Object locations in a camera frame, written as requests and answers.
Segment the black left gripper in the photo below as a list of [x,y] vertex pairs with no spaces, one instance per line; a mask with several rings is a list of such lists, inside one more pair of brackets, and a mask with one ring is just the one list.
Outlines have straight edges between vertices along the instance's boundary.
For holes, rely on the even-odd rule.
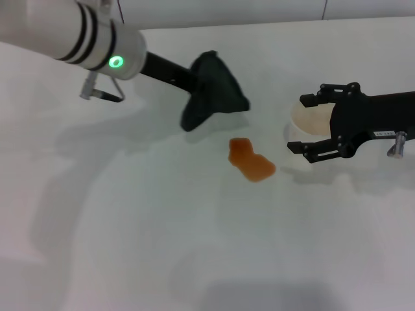
[[199,63],[200,60],[197,58],[188,69],[148,52],[141,74],[182,89],[192,96],[200,97],[201,88],[195,69]]

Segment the dark blue rag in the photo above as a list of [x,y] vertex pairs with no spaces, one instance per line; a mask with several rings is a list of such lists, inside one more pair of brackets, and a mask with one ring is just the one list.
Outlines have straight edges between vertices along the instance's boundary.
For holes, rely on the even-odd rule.
[[217,52],[202,53],[192,64],[195,90],[182,112],[180,126],[191,132],[216,113],[239,113],[250,109],[239,83]]

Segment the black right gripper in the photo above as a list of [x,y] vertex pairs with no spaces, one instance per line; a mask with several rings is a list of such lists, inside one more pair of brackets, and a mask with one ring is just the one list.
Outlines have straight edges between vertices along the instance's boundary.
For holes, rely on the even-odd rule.
[[300,102],[306,108],[335,104],[330,139],[287,143],[309,163],[351,158],[362,144],[377,139],[394,139],[388,156],[402,158],[405,143],[415,139],[415,92],[367,96],[357,82],[322,84],[316,94],[301,95]]

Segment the white paper cup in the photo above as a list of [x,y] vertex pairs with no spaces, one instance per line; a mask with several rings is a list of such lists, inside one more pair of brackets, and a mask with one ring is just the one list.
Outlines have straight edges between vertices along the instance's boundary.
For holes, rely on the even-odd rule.
[[290,121],[284,129],[286,142],[315,143],[331,138],[330,118],[334,103],[306,108],[301,102],[293,105]]

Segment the brown liquid stain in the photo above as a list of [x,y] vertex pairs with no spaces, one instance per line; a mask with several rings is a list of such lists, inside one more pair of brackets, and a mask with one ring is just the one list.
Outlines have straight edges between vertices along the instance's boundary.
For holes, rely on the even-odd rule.
[[253,183],[263,181],[276,172],[276,166],[265,156],[254,152],[248,138],[233,138],[229,141],[228,161]]

